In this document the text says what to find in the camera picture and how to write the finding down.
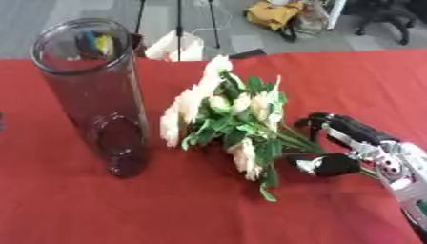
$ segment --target yellow bag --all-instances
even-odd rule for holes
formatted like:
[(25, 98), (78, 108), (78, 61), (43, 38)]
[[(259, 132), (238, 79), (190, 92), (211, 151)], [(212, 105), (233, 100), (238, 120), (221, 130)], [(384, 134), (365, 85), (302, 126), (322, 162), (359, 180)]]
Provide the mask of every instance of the yellow bag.
[(302, 2), (286, 6), (273, 5), (268, 2), (259, 2), (248, 8), (246, 18), (249, 22), (268, 27), (273, 31), (284, 27), (288, 21), (297, 15), (304, 7)]

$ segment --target cable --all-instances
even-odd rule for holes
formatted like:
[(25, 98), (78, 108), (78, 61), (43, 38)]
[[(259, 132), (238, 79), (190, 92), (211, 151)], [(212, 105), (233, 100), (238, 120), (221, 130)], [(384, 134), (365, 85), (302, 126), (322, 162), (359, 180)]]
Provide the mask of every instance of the cable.
[[(219, 8), (219, 9), (222, 10), (224, 15), (228, 15), (228, 13), (226, 11), (224, 11), (222, 8)], [(231, 25), (232, 20), (233, 20), (233, 16), (230, 14), (230, 18), (227, 21), (227, 23), (224, 26), (217, 27), (216, 30), (220, 31), (220, 30), (228, 28)], [(197, 29), (194, 29), (193, 31), (191, 31), (190, 34), (194, 35), (197, 31), (213, 31), (213, 30), (214, 30), (214, 28), (197, 28)]]

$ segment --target chair wheel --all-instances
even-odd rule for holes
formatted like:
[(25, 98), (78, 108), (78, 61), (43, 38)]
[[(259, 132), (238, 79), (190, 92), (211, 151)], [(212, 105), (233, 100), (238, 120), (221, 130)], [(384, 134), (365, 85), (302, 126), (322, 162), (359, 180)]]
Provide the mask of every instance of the chair wheel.
[(364, 29), (359, 29), (355, 32), (356, 35), (365, 35), (366, 34), (366, 30)]
[(416, 25), (416, 21), (413, 19), (408, 21), (408, 23), (406, 23), (406, 28), (413, 28), (415, 25)]
[(398, 41), (398, 44), (402, 45), (402, 46), (406, 46), (408, 45), (409, 40), (408, 39), (401, 39), (400, 41)]

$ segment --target flower stem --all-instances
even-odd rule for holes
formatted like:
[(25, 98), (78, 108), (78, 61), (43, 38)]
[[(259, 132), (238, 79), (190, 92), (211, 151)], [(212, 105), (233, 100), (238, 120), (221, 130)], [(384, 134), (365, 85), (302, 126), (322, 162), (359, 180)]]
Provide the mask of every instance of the flower stem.
[(309, 140), (304, 141), (304, 140), (301, 140), (301, 138), (298, 139), (298, 137), (303, 137), (303, 136), (296, 135), (296, 132), (294, 132), (294, 136), (289, 136), (283, 132), (274, 132), (270, 128), (268, 128), (267, 126), (261, 123), (258, 123), (258, 128), (264, 132), (274, 135), (277, 139), (280, 140), (280, 142), (283, 143), (283, 145), (287, 147), (300, 149), (308, 153), (325, 153), (323, 150), (320, 149), (320, 147), (318, 147), (317, 144)]

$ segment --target flower bouquet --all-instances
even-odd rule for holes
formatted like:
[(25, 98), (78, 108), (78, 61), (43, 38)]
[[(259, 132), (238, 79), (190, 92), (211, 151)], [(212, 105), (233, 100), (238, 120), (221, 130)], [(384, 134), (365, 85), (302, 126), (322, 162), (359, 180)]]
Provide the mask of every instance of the flower bouquet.
[(250, 76), (244, 83), (231, 73), (226, 56), (217, 56), (205, 68), (199, 84), (176, 97), (160, 119), (160, 135), (168, 147), (207, 146), (214, 139), (234, 158), (237, 170), (258, 181), (268, 201), (276, 199), (267, 187), (277, 186), (275, 159), (284, 149), (323, 153), (309, 139), (283, 122), (286, 95), (275, 83)]

